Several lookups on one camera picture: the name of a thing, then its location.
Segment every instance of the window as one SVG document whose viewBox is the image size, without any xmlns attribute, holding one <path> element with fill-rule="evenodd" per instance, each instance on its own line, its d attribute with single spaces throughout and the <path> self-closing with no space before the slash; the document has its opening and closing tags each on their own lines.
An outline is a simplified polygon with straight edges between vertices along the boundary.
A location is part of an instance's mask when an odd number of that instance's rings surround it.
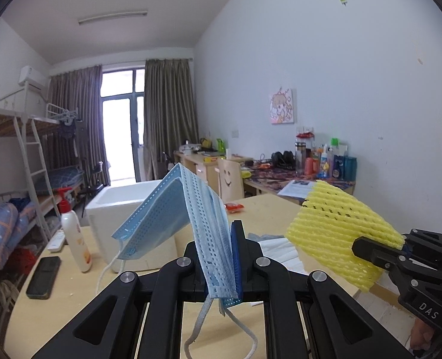
<svg viewBox="0 0 442 359">
<path fill-rule="evenodd" d="M 143 145 L 144 131 L 144 69 L 103 73 L 101 97 L 105 100 L 130 98 L 136 104 L 138 142 Z"/>
<path fill-rule="evenodd" d="M 144 133 L 144 69 L 103 74 L 103 132 L 112 185 L 140 182 Z"/>
</svg>

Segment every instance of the black smartphone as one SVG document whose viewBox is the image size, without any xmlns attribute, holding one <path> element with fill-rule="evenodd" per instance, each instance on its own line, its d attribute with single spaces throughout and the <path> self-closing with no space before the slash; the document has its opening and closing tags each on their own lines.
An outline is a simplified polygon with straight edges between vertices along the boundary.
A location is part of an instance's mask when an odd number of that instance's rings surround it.
<svg viewBox="0 0 442 359">
<path fill-rule="evenodd" d="M 61 259 L 58 256 L 41 258 L 31 277 L 27 288 L 27 297 L 33 299 L 48 299 L 52 293 Z"/>
</svg>

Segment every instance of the white string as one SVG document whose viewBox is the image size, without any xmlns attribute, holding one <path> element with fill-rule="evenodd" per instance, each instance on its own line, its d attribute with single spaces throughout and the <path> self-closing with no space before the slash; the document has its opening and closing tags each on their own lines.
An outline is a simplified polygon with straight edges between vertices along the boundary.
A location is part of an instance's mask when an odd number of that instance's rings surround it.
<svg viewBox="0 0 442 359">
<path fill-rule="evenodd" d="M 201 311 L 198 314 L 198 318 L 196 319 L 196 322 L 194 324 L 193 333 L 184 343 L 184 353 L 186 354 L 187 359 L 193 359 L 191 353 L 189 352 L 189 346 L 193 344 L 194 341 L 198 338 L 199 332 L 201 331 L 201 327 L 203 326 L 203 322 L 206 319 L 207 312 L 211 308 L 212 304 L 213 304 L 213 299 L 210 298 L 208 295 L 206 297 L 206 300 L 204 301 L 203 307 L 201 308 Z"/>
<path fill-rule="evenodd" d="M 121 261 L 120 270 L 118 271 L 118 276 L 120 276 L 121 274 L 123 274 L 125 272 L 125 264 L 126 264 L 126 260 L 123 259 Z"/>
<path fill-rule="evenodd" d="M 184 343 L 184 353 L 186 354 L 187 359 L 193 359 L 191 356 L 191 353 L 189 352 L 189 346 L 194 343 L 194 341 L 198 338 L 199 332 L 201 331 L 201 327 L 203 326 L 204 320 L 206 319 L 207 312 L 211 308 L 211 305 L 213 304 L 213 299 L 209 296 L 206 297 L 206 301 L 204 301 L 203 307 L 201 308 L 201 311 L 198 314 L 198 318 L 196 319 L 196 322 L 194 324 L 193 333 L 189 337 L 189 339 L 186 340 Z M 257 345 L 258 345 L 258 339 L 253 331 L 251 331 L 245 324 L 243 324 L 239 319 L 236 318 L 235 315 L 232 314 L 232 312 L 225 308 L 222 304 L 222 300 L 219 299 L 219 313 L 221 313 L 223 316 L 227 314 L 227 316 L 234 321 L 234 323 L 241 328 L 252 340 L 253 340 L 253 346 L 251 347 L 249 353 L 246 355 L 244 359 L 250 359 L 253 357 L 254 353 L 256 352 Z"/>
<path fill-rule="evenodd" d="M 227 316 L 234 321 L 234 323 L 241 328 L 252 340 L 253 340 L 253 346 L 251 347 L 251 350 L 249 351 L 249 353 L 246 355 L 246 357 L 244 359 L 250 359 L 253 357 L 254 353 L 256 352 L 257 349 L 257 344 L 258 344 L 258 340 L 257 340 L 257 336 L 254 334 L 253 331 L 251 331 L 246 324 L 243 324 L 241 322 L 241 320 L 237 319 L 237 317 L 235 315 L 232 314 L 232 312 L 228 309 L 225 308 L 222 305 L 222 300 L 219 299 L 219 308 L 223 310 L 223 312 L 225 312 L 227 314 Z"/>
<path fill-rule="evenodd" d="M 103 268 L 100 276 L 98 277 L 97 287 L 95 289 L 95 295 L 98 295 L 98 293 L 100 292 L 101 280 L 103 279 L 103 275 L 105 275 L 105 273 L 111 268 L 111 266 L 113 265 L 113 263 L 115 263 L 115 261 L 118 259 L 118 257 L 120 256 L 120 254 L 123 250 L 123 241 L 119 240 L 119 242 L 120 242 L 120 250 L 118 251 L 116 256 L 113 258 L 113 260 L 110 263 L 108 263 L 108 265 L 105 268 Z M 121 268 L 120 268 L 119 274 L 121 274 L 122 270 L 125 268 L 124 263 L 125 263 L 124 260 L 121 261 Z"/>
</svg>

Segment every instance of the face mask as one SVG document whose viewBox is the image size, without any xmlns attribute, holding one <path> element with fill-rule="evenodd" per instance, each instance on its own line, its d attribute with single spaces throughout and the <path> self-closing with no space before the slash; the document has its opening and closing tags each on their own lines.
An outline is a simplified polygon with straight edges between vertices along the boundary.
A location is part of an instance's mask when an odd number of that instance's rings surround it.
<svg viewBox="0 0 442 359">
<path fill-rule="evenodd" d="M 188 347 L 197 337 L 213 299 L 220 299 L 219 310 L 222 315 L 227 314 L 229 317 L 232 313 L 227 308 L 241 302 L 238 298 L 241 277 L 238 274 L 236 280 L 231 230 L 224 203 L 219 196 L 201 178 L 177 164 L 114 232 L 112 237 L 119 241 L 120 252 L 104 271 L 116 259 L 121 259 L 121 273 L 125 260 L 142 258 L 189 223 L 193 227 L 196 250 L 208 291 L 193 335 L 185 344 L 185 351 L 190 358 Z M 253 333 L 247 327 L 238 325 L 253 338 Z M 255 336 L 253 341 L 255 344 L 247 357 L 254 353 L 257 346 Z"/>
</svg>

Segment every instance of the remote control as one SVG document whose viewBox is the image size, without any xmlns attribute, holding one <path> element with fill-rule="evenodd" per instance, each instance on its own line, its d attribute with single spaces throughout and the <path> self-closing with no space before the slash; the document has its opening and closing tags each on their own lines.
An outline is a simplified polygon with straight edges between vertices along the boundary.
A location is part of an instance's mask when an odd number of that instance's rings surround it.
<svg viewBox="0 0 442 359">
<path fill-rule="evenodd" d="M 63 232 L 63 229 L 57 230 L 55 232 L 55 235 L 53 235 L 50 242 L 48 242 L 47 249 L 50 252 L 59 252 L 65 245 L 65 233 Z"/>
</svg>

